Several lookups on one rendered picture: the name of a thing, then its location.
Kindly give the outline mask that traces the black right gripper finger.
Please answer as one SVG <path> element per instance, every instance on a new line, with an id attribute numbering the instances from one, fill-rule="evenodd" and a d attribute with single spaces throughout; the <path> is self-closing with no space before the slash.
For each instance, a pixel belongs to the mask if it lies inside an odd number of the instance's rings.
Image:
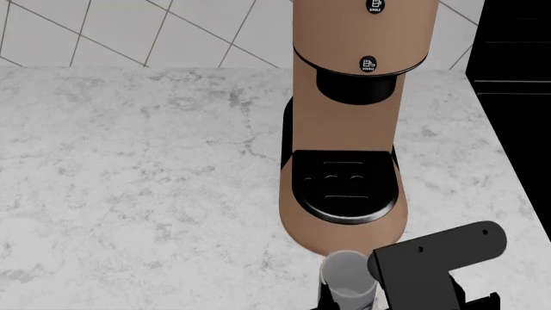
<path id="1" fill-rule="evenodd" d="M 320 281 L 319 284 L 319 300 L 316 310 L 340 310 L 339 305 L 333 300 L 328 284 L 324 281 Z"/>

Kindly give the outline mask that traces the translucent grey mug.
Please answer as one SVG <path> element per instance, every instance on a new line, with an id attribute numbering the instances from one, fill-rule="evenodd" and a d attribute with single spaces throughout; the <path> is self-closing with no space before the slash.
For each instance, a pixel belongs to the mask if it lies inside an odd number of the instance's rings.
<path id="1" fill-rule="evenodd" d="M 319 283 L 328 284 L 340 310 L 372 310 L 377 281 L 368 271 L 368 258 L 355 251 L 328 255 L 320 266 Z"/>

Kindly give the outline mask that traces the brown cylindrical coffee machine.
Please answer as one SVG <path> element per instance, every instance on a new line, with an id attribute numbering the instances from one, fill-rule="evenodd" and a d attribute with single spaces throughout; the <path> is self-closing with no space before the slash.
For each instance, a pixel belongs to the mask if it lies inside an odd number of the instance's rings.
<path id="1" fill-rule="evenodd" d="M 368 255 L 397 242 L 406 229 L 406 194 L 394 137 L 406 74 L 427 58 L 439 0 L 385 0 L 372 15 L 366 0 L 293 1 L 293 95 L 283 114 L 279 215 L 292 239 L 319 255 L 352 250 Z M 360 60 L 373 56 L 372 72 Z M 357 76 L 397 75 L 394 93 L 382 102 L 348 105 L 319 92 L 316 71 Z M 399 185 L 397 203 L 367 224 L 333 224 L 312 216 L 292 191 L 292 156 L 298 150 L 390 152 Z"/>

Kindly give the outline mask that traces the black coffee dispenser nozzle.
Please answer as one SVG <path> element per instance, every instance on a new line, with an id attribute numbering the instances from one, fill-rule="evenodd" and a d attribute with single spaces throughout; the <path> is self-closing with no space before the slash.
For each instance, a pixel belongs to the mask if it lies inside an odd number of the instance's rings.
<path id="1" fill-rule="evenodd" d="M 357 76 L 318 69 L 319 92 L 335 102 L 348 105 L 370 105 L 387 100 L 395 91 L 397 75 Z"/>

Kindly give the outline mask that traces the black round drip tray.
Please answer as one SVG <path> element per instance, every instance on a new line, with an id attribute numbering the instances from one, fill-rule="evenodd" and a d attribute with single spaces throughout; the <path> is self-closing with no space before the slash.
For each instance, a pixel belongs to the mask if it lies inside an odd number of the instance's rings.
<path id="1" fill-rule="evenodd" d="M 388 214 L 399 198 L 390 152 L 298 150 L 292 160 L 294 198 L 318 219 L 367 224 Z"/>

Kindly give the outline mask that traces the black appliance at right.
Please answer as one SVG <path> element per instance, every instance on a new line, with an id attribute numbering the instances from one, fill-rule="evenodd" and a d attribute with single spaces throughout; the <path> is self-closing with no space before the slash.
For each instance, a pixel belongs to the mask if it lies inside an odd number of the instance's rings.
<path id="1" fill-rule="evenodd" d="M 551 233 L 551 0 L 485 0 L 467 79 Z"/>

